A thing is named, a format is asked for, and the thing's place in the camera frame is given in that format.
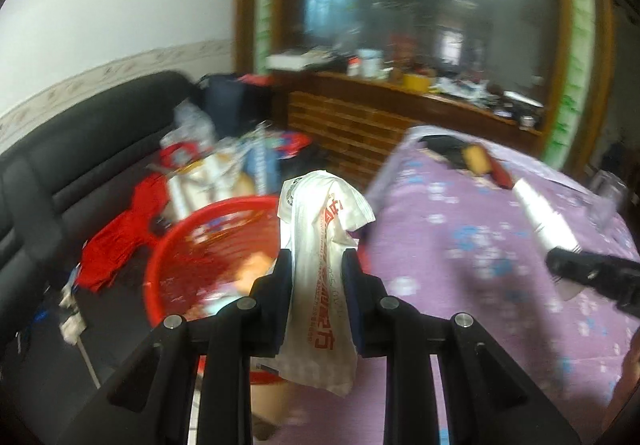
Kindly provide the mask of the person right hand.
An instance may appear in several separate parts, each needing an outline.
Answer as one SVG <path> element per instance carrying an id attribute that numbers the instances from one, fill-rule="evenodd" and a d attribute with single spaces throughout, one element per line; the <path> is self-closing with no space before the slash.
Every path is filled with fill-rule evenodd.
<path id="1" fill-rule="evenodd" d="M 632 337 L 629 350 L 626 353 L 622 364 L 622 375 L 614 387 L 611 402 L 606 409 L 602 430 L 605 431 L 613 422 L 615 417 L 630 399 L 634 389 L 639 382 L 639 357 L 640 357 L 640 328 L 636 330 Z"/>

